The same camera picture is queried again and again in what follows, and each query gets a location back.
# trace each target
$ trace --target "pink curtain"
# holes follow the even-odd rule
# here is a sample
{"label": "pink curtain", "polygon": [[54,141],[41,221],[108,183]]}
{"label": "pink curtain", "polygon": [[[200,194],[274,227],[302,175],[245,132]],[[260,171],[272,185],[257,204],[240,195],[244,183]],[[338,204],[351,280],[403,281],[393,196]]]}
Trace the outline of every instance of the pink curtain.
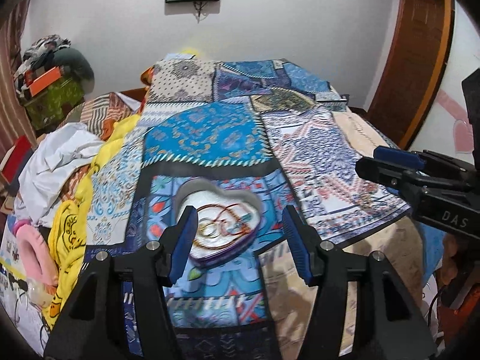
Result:
{"label": "pink curtain", "polygon": [[21,135],[35,142],[35,133],[25,109],[18,103],[12,78],[22,63],[20,38],[29,3],[30,0],[20,0],[0,28],[0,159]]}

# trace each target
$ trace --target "yellow blanket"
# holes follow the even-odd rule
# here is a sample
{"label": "yellow blanket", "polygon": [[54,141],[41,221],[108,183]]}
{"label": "yellow blanket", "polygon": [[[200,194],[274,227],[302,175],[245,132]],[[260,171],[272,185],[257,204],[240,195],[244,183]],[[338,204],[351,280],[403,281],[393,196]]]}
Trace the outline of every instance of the yellow blanket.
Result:
{"label": "yellow blanket", "polygon": [[75,200],[63,202],[55,214],[49,235],[49,249],[58,265],[58,287],[49,307],[43,309],[43,316],[52,328],[77,283],[82,267],[86,245],[86,221],[93,197],[92,175],[97,173],[116,155],[125,135],[132,131],[140,115],[132,115],[114,124],[114,132],[93,158],[90,170],[78,184]]}

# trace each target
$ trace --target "bed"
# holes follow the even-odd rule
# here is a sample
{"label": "bed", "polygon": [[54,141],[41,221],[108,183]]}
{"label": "bed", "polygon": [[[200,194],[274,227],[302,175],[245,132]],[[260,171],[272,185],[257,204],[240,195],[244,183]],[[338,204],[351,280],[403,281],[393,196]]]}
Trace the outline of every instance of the bed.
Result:
{"label": "bed", "polygon": [[[164,288],[185,359],[202,359],[204,352],[223,359],[225,351],[235,359],[249,359],[251,353],[296,359],[316,289],[298,277],[283,237],[281,212],[288,204],[323,239],[347,251],[383,251],[420,304],[424,251],[407,216],[409,207],[383,186],[359,179],[354,170],[361,155],[393,144],[350,112],[327,81],[287,60],[198,59],[159,61],[146,79],[145,106],[121,135],[118,152],[94,172],[79,170],[66,184],[62,199],[80,209],[57,212],[55,231],[76,234],[67,249],[80,252],[79,269],[99,251],[131,253],[176,223],[186,203],[176,199],[179,191],[201,179],[208,187],[195,192],[198,199],[208,196],[216,205],[209,209],[220,210],[204,214],[229,223],[222,218],[230,212],[232,226],[246,230],[229,230],[213,241],[211,223],[199,228],[183,276]],[[105,97],[88,107],[94,110],[102,102]],[[116,120],[127,113],[116,112]],[[87,114],[76,109],[69,117],[82,120],[82,115]],[[105,119],[107,112],[91,111],[82,121],[101,135],[108,129]],[[91,204],[83,211],[85,199],[75,202],[75,188],[87,174]],[[247,191],[260,204],[252,208],[241,198],[231,200],[227,192],[236,190]],[[196,201],[195,194],[186,199]],[[74,221],[67,220],[72,216]],[[15,237],[8,228],[14,223],[9,216],[0,249],[0,302],[18,332],[42,354],[71,288],[62,285],[42,311],[25,296],[18,300],[8,279],[9,273],[10,278],[25,277],[22,262],[12,255]],[[123,292],[128,349],[142,356],[131,283],[123,284]],[[355,310],[352,285],[342,353],[351,348]]]}

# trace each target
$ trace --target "pink ring toy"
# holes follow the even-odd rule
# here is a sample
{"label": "pink ring toy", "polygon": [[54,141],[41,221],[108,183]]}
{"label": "pink ring toy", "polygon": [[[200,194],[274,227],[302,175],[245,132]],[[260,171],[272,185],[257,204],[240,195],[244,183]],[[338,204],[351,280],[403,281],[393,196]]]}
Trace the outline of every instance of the pink ring toy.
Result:
{"label": "pink ring toy", "polygon": [[32,221],[30,219],[20,219],[13,224],[13,227],[10,229],[11,233],[16,237],[18,229],[23,225],[30,225]]}
{"label": "pink ring toy", "polygon": [[27,277],[49,286],[57,286],[59,283],[57,266],[38,230],[30,225],[21,226],[17,231],[17,244]]}

